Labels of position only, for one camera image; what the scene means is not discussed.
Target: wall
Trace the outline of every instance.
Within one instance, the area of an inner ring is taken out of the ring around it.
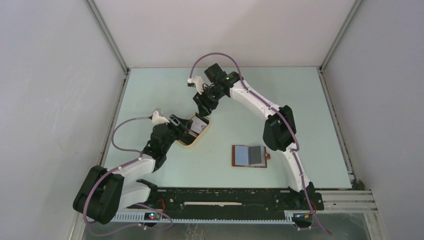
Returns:
[[[65,239],[124,74],[82,0],[0,7],[0,239]]]
[[[424,1],[365,1],[326,69],[390,239],[422,239]]]
[[[96,0],[129,67],[319,66],[355,0]],[[208,57],[199,66],[222,56]]]

